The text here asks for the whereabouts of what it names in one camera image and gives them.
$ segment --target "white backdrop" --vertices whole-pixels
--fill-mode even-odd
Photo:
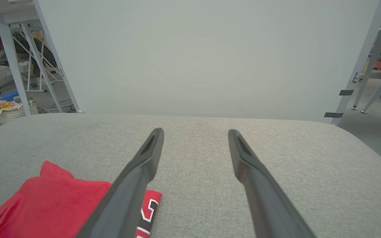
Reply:
[[[81,110],[330,123],[380,0],[38,0]]]

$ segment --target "black stripe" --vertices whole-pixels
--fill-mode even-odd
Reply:
[[[340,90],[339,95],[348,96],[348,95],[352,95],[353,92],[354,90]]]
[[[341,118],[342,116],[343,116],[343,113],[327,112],[324,114],[324,117]]]

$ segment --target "red towel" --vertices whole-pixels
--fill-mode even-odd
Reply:
[[[109,182],[75,179],[45,161],[40,176],[26,180],[0,207],[0,237],[74,237],[110,187]],[[148,194],[158,195],[160,202],[161,193]]]

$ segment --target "black tape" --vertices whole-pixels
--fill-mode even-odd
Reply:
[[[342,116],[343,116],[343,113],[327,112],[324,114],[324,117],[341,118]]]
[[[353,92],[354,92],[354,90],[340,90],[339,95],[349,96],[349,95],[352,95]]]

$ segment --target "gray floor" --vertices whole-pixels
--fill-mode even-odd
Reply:
[[[361,85],[357,83],[339,127],[358,137],[381,156],[381,99],[376,99],[366,114],[360,112],[380,83],[380,79],[370,79],[358,104],[358,110],[352,110]]]
[[[374,90],[380,83],[381,80],[379,79],[369,80],[366,90],[364,91],[360,103],[358,104],[359,109],[355,111],[351,110],[351,107],[354,104],[355,96],[358,92],[358,87],[360,85],[360,83],[358,83],[357,89],[354,91],[351,101],[348,104],[348,108],[339,124],[341,128],[344,128],[354,134],[370,148],[375,150],[379,155],[381,155],[381,100],[376,100],[369,108],[367,114],[360,113],[360,110],[364,107],[369,97],[373,94]],[[53,87],[59,97],[59,101],[69,99],[64,83],[55,83]],[[8,84],[1,89],[2,93],[7,93],[13,90],[15,90],[14,84]],[[43,107],[46,109],[53,108],[54,101],[49,92],[28,92],[27,96],[34,98],[38,107]],[[66,101],[62,103],[62,105],[70,103],[71,101]]]

